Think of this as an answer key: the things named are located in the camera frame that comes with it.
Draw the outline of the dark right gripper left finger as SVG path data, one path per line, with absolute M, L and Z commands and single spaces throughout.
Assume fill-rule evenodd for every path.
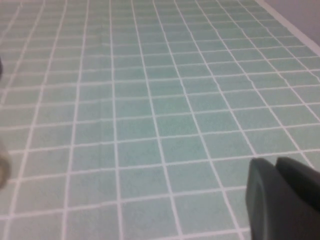
M 318 240 L 320 200 L 297 195 L 264 158 L 249 163 L 245 203 L 253 240 Z

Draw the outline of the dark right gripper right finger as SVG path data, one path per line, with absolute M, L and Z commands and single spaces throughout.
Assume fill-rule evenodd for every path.
M 293 191 L 302 199 L 320 199 L 319 172 L 289 157 L 279 157 L 275 167 Z

